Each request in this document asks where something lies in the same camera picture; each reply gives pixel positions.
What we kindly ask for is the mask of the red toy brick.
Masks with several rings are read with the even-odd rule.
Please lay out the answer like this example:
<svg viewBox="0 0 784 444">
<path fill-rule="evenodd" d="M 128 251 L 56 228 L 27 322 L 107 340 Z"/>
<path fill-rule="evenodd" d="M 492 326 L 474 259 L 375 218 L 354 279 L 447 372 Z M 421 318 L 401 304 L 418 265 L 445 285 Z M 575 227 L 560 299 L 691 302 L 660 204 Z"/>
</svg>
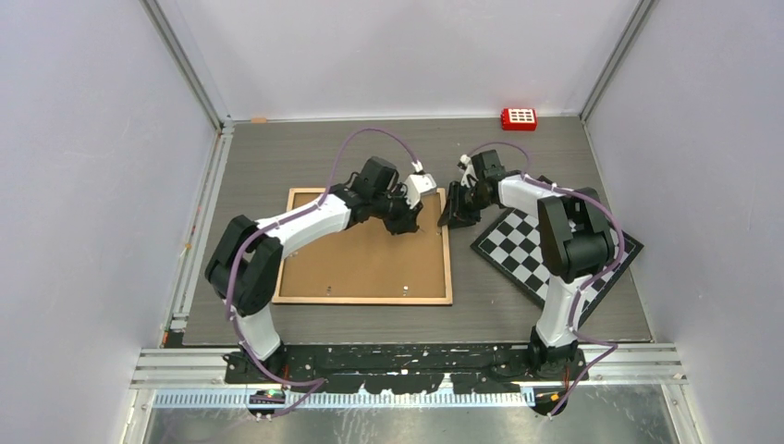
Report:
<svg viewBox="0 0 784 444">
<path fill-rule="evenodd" d="M 504 131 L 535 131 L 538 116 L 534 108 L 507 107 L 501 111 L 500 122 Z"/>
</svg>

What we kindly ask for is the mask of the black white checkerboard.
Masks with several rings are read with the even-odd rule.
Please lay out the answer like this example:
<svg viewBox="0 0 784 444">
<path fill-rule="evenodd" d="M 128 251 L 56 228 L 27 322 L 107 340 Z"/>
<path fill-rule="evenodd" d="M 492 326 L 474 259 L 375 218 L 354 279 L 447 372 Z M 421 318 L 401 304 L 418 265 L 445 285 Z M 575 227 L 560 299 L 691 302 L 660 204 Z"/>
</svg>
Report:
<svg viewBox="0 0 784 444">
<path fill-rule="evenodd" d="M 558 283 L 580 293 L 582 326 L 628 269 L 642 244 L 617 232 L 595 190 L 563 191 L 530 177 L 498 185 L 505 210 L 471 245 L 536 306 Z"/>
</svg>

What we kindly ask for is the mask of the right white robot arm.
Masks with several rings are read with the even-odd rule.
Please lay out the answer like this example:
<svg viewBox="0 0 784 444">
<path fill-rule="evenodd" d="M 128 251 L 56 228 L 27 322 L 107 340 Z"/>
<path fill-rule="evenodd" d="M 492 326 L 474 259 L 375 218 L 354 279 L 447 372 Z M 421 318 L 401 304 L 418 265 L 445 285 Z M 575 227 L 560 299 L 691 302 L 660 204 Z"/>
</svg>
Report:
<svg viewBox="0 0 784 444">
<path fill-rule="evenodd" d="M 491 205 L 537 219 L 549 283 L 542 315 L 530 336 L 527 363 L 534 376 L 551 379 L 576 356 L 582 291 L 619 261 L 619 224 L 593 191 L 562 188 L 506 170 L 494 150 L 464 154 L 458 167 L 463 176 L 447 188 L 439 226 L 471 227 Z"/>
</svg>

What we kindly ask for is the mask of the black picture frame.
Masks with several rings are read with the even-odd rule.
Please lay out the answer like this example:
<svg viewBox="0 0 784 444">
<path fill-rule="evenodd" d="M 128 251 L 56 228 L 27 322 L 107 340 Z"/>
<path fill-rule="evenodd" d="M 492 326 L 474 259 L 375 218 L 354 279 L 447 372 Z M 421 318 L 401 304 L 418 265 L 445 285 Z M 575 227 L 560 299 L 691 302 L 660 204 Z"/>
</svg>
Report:
<svg viewBox="0 0 784 444">
<path fill-rule="evenodd" d="M 391 235 L 371 218 L 292 252 L 273 303 L 451 305 L 449 233 L 437 225 L 445 202 L 443 188 L 424 198 L 415 233 Z"/>
</svg>

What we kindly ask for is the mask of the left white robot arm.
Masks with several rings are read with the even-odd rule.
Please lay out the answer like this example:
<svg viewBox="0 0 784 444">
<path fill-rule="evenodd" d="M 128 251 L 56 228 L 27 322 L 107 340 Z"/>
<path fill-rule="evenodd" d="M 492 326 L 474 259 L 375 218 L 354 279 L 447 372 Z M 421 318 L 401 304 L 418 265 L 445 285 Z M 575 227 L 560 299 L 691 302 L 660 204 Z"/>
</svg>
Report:
<svg viewBox="0 0 784 444">
<path fill-rule="evenodd" d="M 300 248 L 345 231 L 370 218 L 392 235 L 414 233 L 423 198 L 435 193 L 433 177 L 420 162 L 405 179 L 385 159 L 373 156 L 349 179 L 328 187 L 316 200 L 279 216 L 252 220 L 245 215 L 227 224 L 204 276 L 224 302 L 227 320 L 248 356 L 248 370 L 259 381 L 276 381 L 284 368 L 278 351 L 271 302 L 279 268 Z"/>
</svg>

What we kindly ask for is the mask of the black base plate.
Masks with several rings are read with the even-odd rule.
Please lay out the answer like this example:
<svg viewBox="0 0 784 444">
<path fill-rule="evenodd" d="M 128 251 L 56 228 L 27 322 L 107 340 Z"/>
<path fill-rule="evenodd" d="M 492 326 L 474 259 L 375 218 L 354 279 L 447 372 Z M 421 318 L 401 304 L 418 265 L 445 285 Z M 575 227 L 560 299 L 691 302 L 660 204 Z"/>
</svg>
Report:
<svg viewBox="0 0 784 444">
<path fill-rule="evenodd" d="M 288 345 L 264 362 L 275 376 L 306 393 L 432 394 L 446 385 L 458 394 L 506 393 L 518 382 L 563 387 L 588 378 L 578 351 L 570 361 L 533 365 L 526 345 L 513 343 Z"/>
</svg>

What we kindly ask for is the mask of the aluminium rail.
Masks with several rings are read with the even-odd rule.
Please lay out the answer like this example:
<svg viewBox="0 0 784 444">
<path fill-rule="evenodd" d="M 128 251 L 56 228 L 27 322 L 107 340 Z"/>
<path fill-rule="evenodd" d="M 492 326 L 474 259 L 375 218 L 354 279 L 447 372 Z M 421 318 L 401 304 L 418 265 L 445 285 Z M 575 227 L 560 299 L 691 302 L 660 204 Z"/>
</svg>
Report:
<svg viewBox="0 0 784 444">
<path fill-rule="evenodd" d="M 290 345 L 276 378 L 236 348 L 149 349 L 131 378 L 156 407 L 295 409 L 532 407 L 589 387 L 684 385 L 669 344 L 584 345 L 568 364 L 532 370 L 512 343 Z"/>
</svg>

